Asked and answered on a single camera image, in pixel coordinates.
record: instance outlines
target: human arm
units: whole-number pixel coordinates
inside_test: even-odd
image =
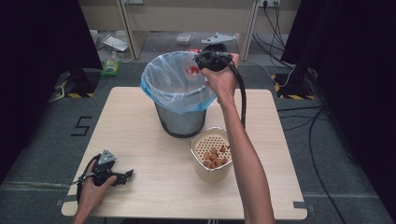
[[[238,65],[239,55],[233,54]],[[218,96],[224,116],[230,149],[233,155],[235,178],[244,206],[246,223],[275,223],[270,191],[262,163],[241,123],[234,102],[236,78],[227,67],[221,72],[203,69],[208,85]]]
[[[92,167],[95,161],[91,162],[88,168],[88,173],[92,171]],[[84,180],[83,188],[81,191],[81,196],[79,198],[78,210],[73,216],[73,224],[84,223],[91,211],[98,206],[103,196],[105,195],[107,189],[116,181],[116,176],[111,176],[102,186],[95,186],[92,182],[91,177],[87,177]]]

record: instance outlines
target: trash can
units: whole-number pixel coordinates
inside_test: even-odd
[[[141,88],[154,101],[163,129],[178,138],[195,136],[205,125],[207,107],[216,94],[193,60],[195,53],[177,51],[151,61]]]

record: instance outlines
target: basket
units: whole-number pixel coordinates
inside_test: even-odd
[[[233,158],[227,133],[218,127],[207,129],[191,139],[195,173],[203,180],[217,182],[230,171]]]

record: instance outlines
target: wooden table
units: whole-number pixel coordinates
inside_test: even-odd
[[[239,90],[235,100],[240,105]],[[267,174],[276,219],[306,218],[306,209],[293,206],[304,199],[271,92],[247,90],[246,125]],[[207,109],[203,130],[215,126],[225,129],[216,101]],[[194,172],[189,143],[163,130],[154,103],[140,88],[114,88],[75,179],[105,148],[118,157],[113,172],[135,173],[126,185],[110,188],[92,215],[243,219],[233,169],[220,182],[205,182]],[[74,185],[68,194],[76,192]],[[64,215],[76,211],[77,202],[64,203]]]

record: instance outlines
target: finger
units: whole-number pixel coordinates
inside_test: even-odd
[[[212,71],[210,71],[207,68],[202,69],[201,71],[202,75],[204,75],[205,77],[210,77],[210,75],[213,73]]]
[[[92,168],[93,168],[93,166],[95,165],[95,163],[96,163],[96,160],[94,160],[94,161],[91,162],[90,166],[88,167],[87,173],[92,172]]]
[[[107,189],[107,188],[110,187],[114,182],[116,182],[116,180],[117,180],[117,176],[116,176],[116,175],[113,175],[113,176],[109,177],[109,178],[106,180],[106,182],[105,182],[102,186],[104,186],[104,187]]]
[[[93,185],[93,181],[92,181],[92,177],[87,176],[84,180],[84,185],[85,184],[92,184]]]
[[[235,68],[238,68],[239,54],[231,53],[231,56],[233,57],[233,64],[235,65]]]

